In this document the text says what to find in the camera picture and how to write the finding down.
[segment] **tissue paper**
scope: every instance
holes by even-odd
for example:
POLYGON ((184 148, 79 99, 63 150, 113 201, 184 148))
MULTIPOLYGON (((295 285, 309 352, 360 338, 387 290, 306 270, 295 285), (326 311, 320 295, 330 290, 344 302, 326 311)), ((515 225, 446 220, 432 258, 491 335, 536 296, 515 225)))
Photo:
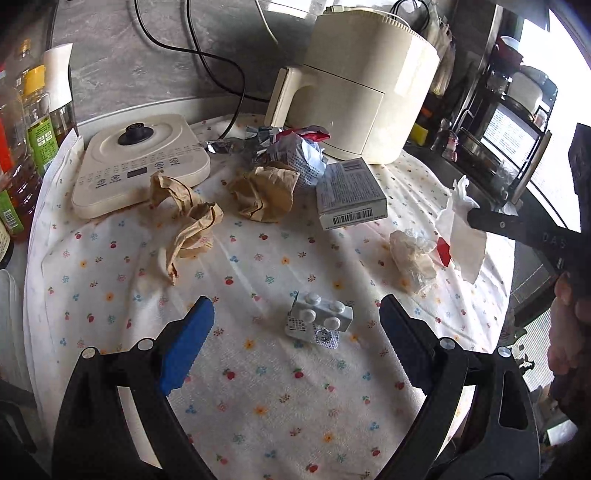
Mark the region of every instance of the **tissue paper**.
POLYGON ((464 175, 454 180, 454 190, 447 200, 447 207, 439 214, 435 227, 449 244, 449 254, 462 278, 474 284, 486 255, 486 232, 468 225, 468 212, 479 205, 466 193, 469 180, 464 175))

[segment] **crumpled paper bag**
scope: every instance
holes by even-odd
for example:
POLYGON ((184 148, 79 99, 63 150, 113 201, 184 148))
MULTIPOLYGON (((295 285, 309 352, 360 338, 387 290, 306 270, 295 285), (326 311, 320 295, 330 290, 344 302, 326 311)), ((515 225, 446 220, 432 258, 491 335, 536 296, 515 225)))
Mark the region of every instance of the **crumpled paper bag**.
POLYGON ((255 167, 228 185, 238 202, 239 213, 250 220, 278 222, 291 211, 300 174, 286 165, 273 165, 255 167))
POLYGON ((150 181, 150 202, 154 207, 172 197, 178 208, 181 228, 166 249, 166 271, 174 285, 178 272, 177 257, 196 257, 212 246, 206 236, 209 229, 220 223, 222 209, 217 203, 204 202, 191 188, 176 179, 155 173, 150 181))

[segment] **green label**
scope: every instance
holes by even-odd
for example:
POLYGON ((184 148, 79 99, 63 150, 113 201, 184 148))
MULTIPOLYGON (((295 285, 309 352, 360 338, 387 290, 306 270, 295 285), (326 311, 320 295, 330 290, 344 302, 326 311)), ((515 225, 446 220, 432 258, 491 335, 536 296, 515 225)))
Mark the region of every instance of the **green label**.
POLYGON ((48 117, 29 129, 29 143, 33 149, 33 158, 37 170, 45 173, 53 157, 57 155, 57 140, 53 133, 53 126, 48 117))
POLYGON ((10 235, 8 230, 4 226, 2 222, 0 222, 0 262, 6 255, 8 251, 8 246, 10 245, 10 235))
POLYGON ((0 218, 2 218, 4 225, 6 225, 11 235, 21 233, 25 229, 12 206, 6 190, 0 193, 0 218))

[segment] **blue gripper pad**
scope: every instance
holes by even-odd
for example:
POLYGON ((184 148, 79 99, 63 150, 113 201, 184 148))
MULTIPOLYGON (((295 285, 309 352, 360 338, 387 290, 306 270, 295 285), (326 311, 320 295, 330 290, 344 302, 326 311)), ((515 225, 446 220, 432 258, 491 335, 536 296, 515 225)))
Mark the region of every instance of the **blue gripper pad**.
POLYGON ((379 321, 410 383, 428 395, 433 388, 429 350, 435 334, 424 321, 410 318, 393 295, 382 299, 379 321))
POLYGON ((183 385, 193 362, 199 354, 215 319, 213 303, 201 297, 183 320, 183 329, 162 361, 160 390, 168 397, 183 385))

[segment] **white tablecloth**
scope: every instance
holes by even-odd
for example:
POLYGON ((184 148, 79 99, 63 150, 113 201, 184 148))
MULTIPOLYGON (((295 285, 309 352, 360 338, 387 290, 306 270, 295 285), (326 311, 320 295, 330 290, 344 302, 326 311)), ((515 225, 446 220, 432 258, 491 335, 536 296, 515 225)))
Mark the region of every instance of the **white tablecloth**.
MULTIPOLYGON (((240 121, 238 130, 260 118, 240 121)), ((194 127, 201 140, 220 129, 219 120, 194 127)), ((217 202, 224 218, 212 231, 211 251, 178 262, 175 287, 163 267, 174 233, 170 205, 81 220, 70 204, 80 161, 75 155, 69 160, 52 166, 55 175, 46 180, 25 299, 28 366, 50 436, 85 346, 113 352, 156 337, 201 295, 215 304, 215 325, 184 386, 169 400, 220 480, 314 474, 363 479, 379 472, 424 400, 379 324, 379 302, 389 293, 439 337, 483 352, 496 345, 511 287, 512 241, 489 234, 475 285, 452 268, 437 267, 437 285, 428 294, 402 292, 389 234, 413 228, 435 240, 433 223, 449 195, 410 155, 371 167, 388 196, 387 219, 329 232, 320 227, 313 192, 298 197, 280 223, 240 217, 226 185, 244 167, 242 160, 212 155, 211 175, 196 190, 217 202), (355 319, 336 350, 284 334, 298 290, 353 307, 355 319)), ((467 394, 452 430, 469 403, 467 394)))

